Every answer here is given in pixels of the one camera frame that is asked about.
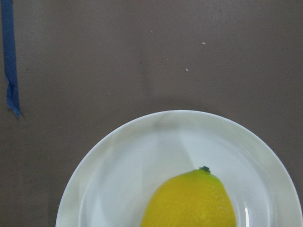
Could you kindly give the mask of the brown paper table mat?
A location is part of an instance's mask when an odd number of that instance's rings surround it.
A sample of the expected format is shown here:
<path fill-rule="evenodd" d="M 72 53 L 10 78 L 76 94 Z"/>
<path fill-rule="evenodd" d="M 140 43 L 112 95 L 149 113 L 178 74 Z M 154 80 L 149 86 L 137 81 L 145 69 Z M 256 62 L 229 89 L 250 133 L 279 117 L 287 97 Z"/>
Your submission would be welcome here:
<path fill-rule="evenodd" d="M 15 0 L 13 13 L 21 116 L 1 75 L 1 226 L 55 226 L 87 152 L 165 110 L 246 127 L 302 196 L 302 1 Z"/>

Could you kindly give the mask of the yellow lemon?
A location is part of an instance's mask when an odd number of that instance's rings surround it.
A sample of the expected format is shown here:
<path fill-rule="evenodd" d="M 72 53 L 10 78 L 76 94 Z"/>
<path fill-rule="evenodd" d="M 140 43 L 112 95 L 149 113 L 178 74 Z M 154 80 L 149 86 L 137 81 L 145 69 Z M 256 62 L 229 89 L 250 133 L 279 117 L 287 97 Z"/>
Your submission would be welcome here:
<path fill-rule="evenodd" d="M 208 167 L 175 176 L 150 198 L 142 227 L 235 227 L 236 217 L 222 182 Z"/>

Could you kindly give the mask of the white plate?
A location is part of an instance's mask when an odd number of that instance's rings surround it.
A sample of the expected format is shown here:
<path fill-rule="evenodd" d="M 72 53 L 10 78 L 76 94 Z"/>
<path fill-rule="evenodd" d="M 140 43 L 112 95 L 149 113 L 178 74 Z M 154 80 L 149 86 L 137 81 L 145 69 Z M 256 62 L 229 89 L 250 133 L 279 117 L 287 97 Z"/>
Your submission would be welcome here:
<path fill-rule="evenodd" d="M 232 201 L 239 227 L 300 227 L 286 168 L 254 133 L 198 111 L 149 114 L 117 128 L 79 163 L 63 193 L 58 227 L 137 227 L 167 179 L 206 166 Z"/>

